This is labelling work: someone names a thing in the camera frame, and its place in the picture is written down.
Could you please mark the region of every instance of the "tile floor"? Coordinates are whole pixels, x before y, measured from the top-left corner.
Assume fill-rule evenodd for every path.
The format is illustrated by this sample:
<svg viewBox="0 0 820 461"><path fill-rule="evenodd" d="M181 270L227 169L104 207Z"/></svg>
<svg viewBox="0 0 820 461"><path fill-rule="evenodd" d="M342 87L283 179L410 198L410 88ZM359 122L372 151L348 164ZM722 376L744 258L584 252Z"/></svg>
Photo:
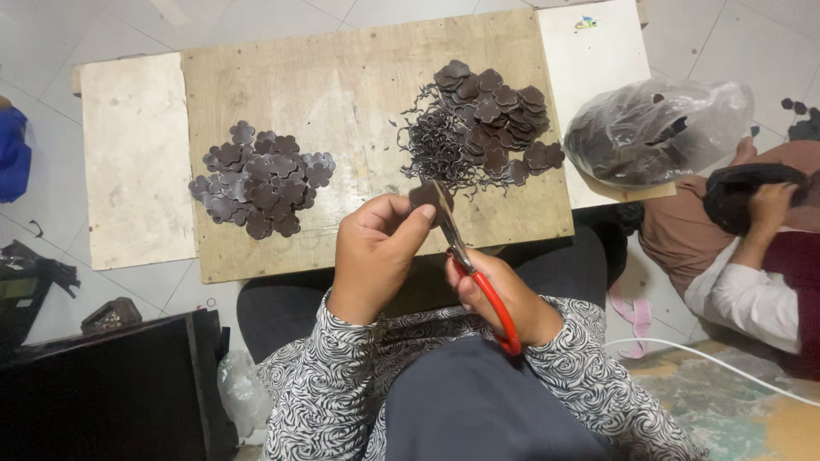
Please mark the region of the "tile floor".
<svg viewBox="0 0 820 461"><path fill-rule="evenodd" d="M642 0L653 75L741 80L757 98L755 139L763 152L781 144L793 113L785 97L820 105L820 2L816 0ZM71 299L53 286L28 342L80 332L80 320L105 301L131 297L145 318L210 305L232 326L231 348L244 348L236 325L239 282L202 285L199 261L105 272L89 268L89 233L80 101L71 66L139 53L316 34L567 0L0 0L0 94L30 119L29 191L0 205L0 245L18 239L43 256L77 266L82 288ZM37 221L42 239L35 239ZM650 335L679 343L704 338L698 320L663 272L630 238L622 278L626 298L654 306ZM607 339L631 336L608 309ZM624 347L613 347L611 352Z"/></svg>

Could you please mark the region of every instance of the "white cable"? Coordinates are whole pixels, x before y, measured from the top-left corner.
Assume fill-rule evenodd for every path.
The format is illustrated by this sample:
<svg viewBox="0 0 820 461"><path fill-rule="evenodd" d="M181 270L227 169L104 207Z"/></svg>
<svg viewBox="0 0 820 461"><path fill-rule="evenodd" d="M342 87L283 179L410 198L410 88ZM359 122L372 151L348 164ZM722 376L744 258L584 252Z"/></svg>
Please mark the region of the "white cable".
<svg viewBox="0 0 820 461"><path fill-rule="evenodd" d="M820 404L813 401L813 400L804 399L803 397L800 397L799 395L794 395L790 392L786 392L785 390L783 390L779 387L775 387L775 386L772 386L771 384L769 384L767 382L760 381L758 378L751 376L749 373L742 372L741 370L738 370L737 368L733 367L732 365L730 365L728 363L725 363L725 362L722 362L722 361L712 357L711 355L704 354L704 353L700 352L699 350L694 350L694 349L692 349L690 347L686 347L684 345L675 344L671 341L656 340L655 338L629 338L627 340L617 340L617 341L613 341L611 343L607 343L607 344L604 345L604 347L611 346L611 345L616 345L616 344L621 344L621 343L630 343L630 342L634 342L634 341L649 341L649 342L653 342L653 343L661 343L661 344L665 344L665 345L671 345L671 346L677 347L678 349L683 349L683 350L691 352L693 354L697 354L697 355L699 355L703 358L707 358L707 359L717 363L718 365L722 365L723 367L729 368L733 372L741 375L744 378L750 379L751 381L754 381L754 382L760 384L763 387L774 390L775 392L777 392L779 394L783 394L786 397L795 399L799 402L803 402L804 404L809 404L809 405L812 405L813 407L819 407L820 408Z"/></svg>

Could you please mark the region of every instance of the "black and white patterned shirt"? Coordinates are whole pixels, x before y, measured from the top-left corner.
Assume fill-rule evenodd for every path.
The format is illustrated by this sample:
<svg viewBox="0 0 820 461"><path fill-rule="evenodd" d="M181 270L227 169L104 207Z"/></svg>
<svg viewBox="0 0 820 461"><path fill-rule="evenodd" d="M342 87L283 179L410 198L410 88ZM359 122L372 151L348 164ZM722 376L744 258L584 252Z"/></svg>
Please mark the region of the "black and white patterned shirt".
<svg viewBox="0 0 820 461"><path fill-rule="evenodd" d="M601 348L604 311L544 297L564 325L548 344L526 349L544 386L589 430L629 459L707 459L657 400ZM414 358L467 335L493 340L489 325L461 307L351 325L322 300L313 333L257 365L275 402L261 459L385 457L385 399Z"/></svg>

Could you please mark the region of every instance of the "clear plastic bag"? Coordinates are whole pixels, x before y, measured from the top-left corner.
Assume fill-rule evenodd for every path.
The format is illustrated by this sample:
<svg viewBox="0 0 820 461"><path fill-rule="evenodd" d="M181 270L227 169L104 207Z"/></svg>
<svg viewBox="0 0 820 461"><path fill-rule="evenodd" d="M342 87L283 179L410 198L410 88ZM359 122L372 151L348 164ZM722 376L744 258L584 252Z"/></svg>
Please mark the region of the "clear plastic bag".
<svg viewBox="0 0 820 461"><path fill-rule="evenodd" d="M753 112L754 96L745 84L653 78L585 104L563 147L601 182L647 189L733 155Z"/></svg>
<svg viewBox="0 0 820 461"><path fill-rule="evenodd" d="M273 400L256 376L251 355L244 350L232 350L219 362L216 386L228 418L242 437L253 429L265 429L271 416Z"/></svg>

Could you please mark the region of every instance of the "patterned sleeve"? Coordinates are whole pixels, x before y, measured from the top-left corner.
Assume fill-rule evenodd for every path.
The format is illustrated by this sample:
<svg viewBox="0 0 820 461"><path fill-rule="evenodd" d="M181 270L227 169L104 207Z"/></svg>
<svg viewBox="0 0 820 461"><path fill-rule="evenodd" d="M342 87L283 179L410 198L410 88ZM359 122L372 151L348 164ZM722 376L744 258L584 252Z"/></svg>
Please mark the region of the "patterned sleeve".
<svg viewBox="0 0 820 461"><path fill-rule="evenodd" d="M628 459L708 459L666 410L602 349L604 311L544 297L564 319L548 344L526 358L549 390L587 429L607 436Z"/></svg>
<svg viewBox="0 0 820 461"><path fill-rule="evenodd" d="M358 459L367 445L365 405L376 324L355 326L327 311L278 394L262 459Z"/></svg>

